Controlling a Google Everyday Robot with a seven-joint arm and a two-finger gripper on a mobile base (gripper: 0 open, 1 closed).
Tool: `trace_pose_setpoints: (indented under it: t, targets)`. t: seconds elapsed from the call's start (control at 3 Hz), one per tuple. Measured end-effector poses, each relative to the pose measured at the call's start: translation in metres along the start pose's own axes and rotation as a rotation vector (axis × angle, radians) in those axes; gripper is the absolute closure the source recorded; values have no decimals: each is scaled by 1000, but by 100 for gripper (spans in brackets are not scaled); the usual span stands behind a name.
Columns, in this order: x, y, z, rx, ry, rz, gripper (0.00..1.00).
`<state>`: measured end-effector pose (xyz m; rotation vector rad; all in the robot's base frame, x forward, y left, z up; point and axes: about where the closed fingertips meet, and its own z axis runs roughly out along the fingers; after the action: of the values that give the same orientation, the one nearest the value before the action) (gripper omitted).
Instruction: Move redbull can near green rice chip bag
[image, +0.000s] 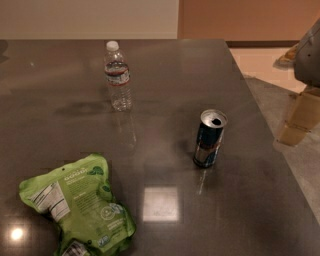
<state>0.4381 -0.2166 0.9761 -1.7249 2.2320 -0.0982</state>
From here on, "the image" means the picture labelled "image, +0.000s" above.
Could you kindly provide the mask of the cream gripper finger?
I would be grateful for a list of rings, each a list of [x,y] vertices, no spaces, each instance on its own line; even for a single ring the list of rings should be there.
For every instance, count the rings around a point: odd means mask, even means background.
[[[289,103],[276,140],[287,146],[298,145],[320,123],[320,88],[306,86],[289,95]]]

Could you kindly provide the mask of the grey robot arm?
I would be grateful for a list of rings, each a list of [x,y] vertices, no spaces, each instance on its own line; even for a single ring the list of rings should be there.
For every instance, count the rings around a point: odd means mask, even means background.
[[[320,123],[320,19],[297,46],[294,76],[306,85],[289,103],[277,141],[296,146]]]

